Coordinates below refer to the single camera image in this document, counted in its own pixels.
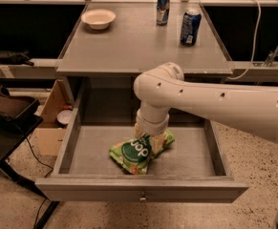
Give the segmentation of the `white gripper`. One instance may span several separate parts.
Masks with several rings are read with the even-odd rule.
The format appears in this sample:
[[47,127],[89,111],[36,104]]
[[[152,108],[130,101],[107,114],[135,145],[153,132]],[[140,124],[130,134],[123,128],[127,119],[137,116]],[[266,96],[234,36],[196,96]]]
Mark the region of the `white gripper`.
[[154,135],[152,137],[152,152],[156,155],[163,146],[169,121],[169,109],[155,107],[145,101],[140,103],[137,111],[136,124],[134,126],[135,138],[140,138],[143,133]]

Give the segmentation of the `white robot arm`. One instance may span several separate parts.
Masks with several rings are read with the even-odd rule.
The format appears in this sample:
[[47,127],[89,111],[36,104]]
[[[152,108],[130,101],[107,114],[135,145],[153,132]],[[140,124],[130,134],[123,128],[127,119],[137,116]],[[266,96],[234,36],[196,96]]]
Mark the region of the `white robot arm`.
[[189,83],[167,63],[142,73],[134,91],[146,131],[166,127],[172,107],[215,121],[236,176],[250,185],[231,205],[145,205],[150,227],[278,229],[278,87]]

